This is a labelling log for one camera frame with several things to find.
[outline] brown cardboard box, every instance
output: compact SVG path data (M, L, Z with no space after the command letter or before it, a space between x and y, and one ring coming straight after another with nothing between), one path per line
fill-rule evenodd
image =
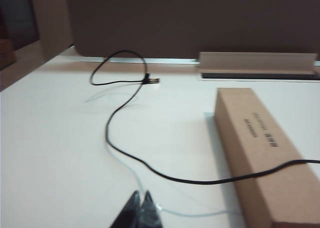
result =
M9 39L0 39L0 70L16 61L12 43Z
M251 89L219 88L214 118L233 176L301 159ZM307 164L235 187L249 228L320 227L320 182Z

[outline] desk surface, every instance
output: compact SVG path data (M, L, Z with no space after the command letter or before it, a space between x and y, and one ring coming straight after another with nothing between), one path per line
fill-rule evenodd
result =
M110 150L110 113L137 85L89 84L93 62L60 54L1 92L1 226L108 227L135 189L151 191L165 228L245 227L233 184L158 177ZM98 81L142 78L108 64ZM230 177L213 121L218 87L253 88L304 158L320 159L320 83L202 81L194 65L150 64L145 85L111 123L111 140L176 177ZM319 165L310 165L320 177Z

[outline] cardboard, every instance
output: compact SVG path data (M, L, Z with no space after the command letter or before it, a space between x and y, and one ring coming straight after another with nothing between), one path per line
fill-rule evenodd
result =
M203 73L313 74L317 54L200 52Z
M0 70L16 61L12 43L9 39L0 39Z
M251 89L219 88L214 118L233 176L302 159ZM249 228L320 227L320 182L307 164L234 184Z

